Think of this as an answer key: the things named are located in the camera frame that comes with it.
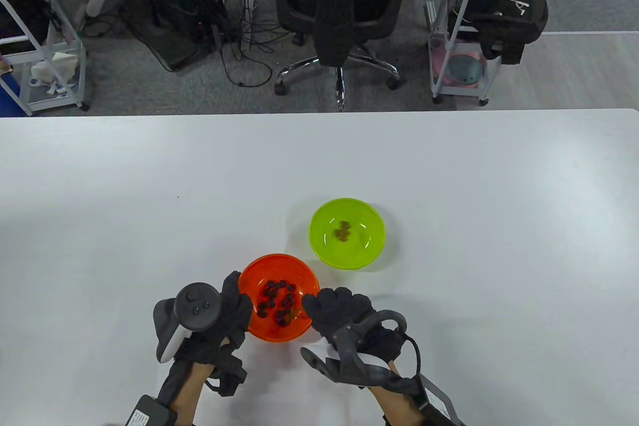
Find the person's left hand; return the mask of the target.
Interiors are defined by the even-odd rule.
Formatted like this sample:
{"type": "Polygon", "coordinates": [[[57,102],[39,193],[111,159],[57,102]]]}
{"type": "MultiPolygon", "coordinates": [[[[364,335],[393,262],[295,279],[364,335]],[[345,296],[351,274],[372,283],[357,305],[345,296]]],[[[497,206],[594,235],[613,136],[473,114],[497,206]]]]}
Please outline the person's left hand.
{"type": "Polygon", "coordinates": [[[202,332],[194,332],[183,340],[175,360],[183,360],[202,365],[222,365],[233,360],[233,352],[246,339],[253,314],[253,303],[238,287],[241,273],[233,271],[222,284],[221,311],[214,325],[202,332]]]}

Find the person's right hand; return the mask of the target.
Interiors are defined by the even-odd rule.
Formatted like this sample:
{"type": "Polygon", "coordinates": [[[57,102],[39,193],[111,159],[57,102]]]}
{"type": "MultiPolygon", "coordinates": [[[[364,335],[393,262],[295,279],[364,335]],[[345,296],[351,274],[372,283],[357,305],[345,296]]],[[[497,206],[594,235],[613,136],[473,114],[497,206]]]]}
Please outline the person's right hand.
{"type": "MultiPolygon", "coordinates": [[[[334,333],[341,328],[359,324],[377,312],[370,298],[354,294],[345,287],[324,288],[317,295],[306,294],[302,298],[302,307],[312,327],[330,342],[333,342],[334,333]]],[[[357,351],[376,356],[388,364],[401,354],[404,342],[398,332],[377,324],[366,333],[357,351]]]]}

